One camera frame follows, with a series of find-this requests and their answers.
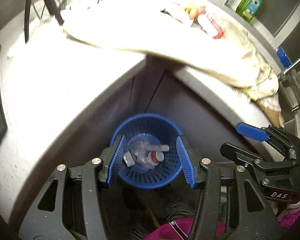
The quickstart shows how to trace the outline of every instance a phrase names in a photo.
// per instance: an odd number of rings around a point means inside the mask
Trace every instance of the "white countertop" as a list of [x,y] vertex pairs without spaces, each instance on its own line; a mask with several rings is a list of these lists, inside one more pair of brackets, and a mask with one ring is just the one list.
[[[174,71],[174,75],[208,102],[233,127],[236,127],[239,122],[245,122],[255,127],[268,127],[271,124],[259,107],[248,103],[247,97],[238,96],[231,87],[220,80],[189,66]],[[245,139],[262,156],[270,155],[274,161],[283,160],[283,156],[268,143],[260,143],[247,137]]]
[[[116,81],[139,72],[145,59],[144,54],[71,41],[60,27],[45,32],[50,36],[43,40],[31,39],[12,60],[7,51],[22,32],[13,28],[22,28],[20,21],[23,14],[0,31],[0,86],[8,126],[0,145],[0,214],[6,222],[25,180],[58,135],[95,98],[102,103],[102,93],[116,91]],[[51,42],[43,46],[44,41]]]

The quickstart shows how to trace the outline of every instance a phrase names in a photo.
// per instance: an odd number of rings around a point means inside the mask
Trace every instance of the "metal handle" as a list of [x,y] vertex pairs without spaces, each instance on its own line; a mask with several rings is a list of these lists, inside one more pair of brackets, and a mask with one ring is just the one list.
[[300,62],[300,58],[298,58],[290,67],[288,67],[287,69],[285,69],[282,72],[282,74],[284,76],[288,75],[291,72],[291,70],[293,70],[299,62]]

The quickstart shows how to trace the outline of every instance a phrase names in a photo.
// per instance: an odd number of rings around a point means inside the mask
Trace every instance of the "floor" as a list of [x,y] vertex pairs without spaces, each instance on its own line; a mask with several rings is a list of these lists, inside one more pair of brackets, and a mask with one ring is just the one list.
[[[127,185],[118,179],[117,183],[111,189],[103,190],[102,193],[107,220],[110,225],[110,238],[116,240],[124,240],[127,238],[128,217],[130,212],[129,209],[125,207],[122,198],[123,187],[127,187]],[[200,190],[193,190],[188,186],[183,172],[171,182],[171,187],[175,189],[190,206],[197,206]],[[151,209],[158,221],[164,220],[164,207],[160,202],[159,195],[154,190],[134,188],[134,191],[137,193],[141,202]]]

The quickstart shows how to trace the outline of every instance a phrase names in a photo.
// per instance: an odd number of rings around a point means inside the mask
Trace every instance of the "blue basket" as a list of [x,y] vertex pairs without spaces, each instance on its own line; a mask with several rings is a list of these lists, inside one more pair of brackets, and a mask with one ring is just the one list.
[[127,151],[132,142],[145,140],[151,145],[170,146],[169,152],[164,153],[164,161],[153,170],[135,164],[128,168],[125,163],[119,170],[119,176],[128,184],[142,189],[159,188],[170,183],[181,171],[181,162],[176,151],[177,137],[181,135],[179,128],[170,120],[157,114],[139,114],[123,122],[114,132],[110,146],[118,134],[127,139]]

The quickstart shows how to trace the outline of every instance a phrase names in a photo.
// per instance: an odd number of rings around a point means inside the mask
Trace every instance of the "black clamp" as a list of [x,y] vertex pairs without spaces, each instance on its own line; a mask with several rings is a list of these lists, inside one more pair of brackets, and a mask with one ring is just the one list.
[[116,180],[126,149],[119,135],[112,147],[83,166],[55,168],[29,208],[19,230],[22,240],[109,239],[102,188]]
[[236,129],[244,136],[266,141],[285,157],[284,161],[265,162],[260,155],[231,143],[221,146],[221,154],[245,166],[267,199],[286,203],[300,201],[300,139],[272,125],[259,129],[239,123]]
[[[222,176],[210,159],[191,148],[185,136],[177,138],[177,152],[188,185],[200,188],[199,203],[188,240],[279,239],[282,230],[258,184],[244,166]],[[227,187],[226,232],[216,236],[220,208],[220,187]]]

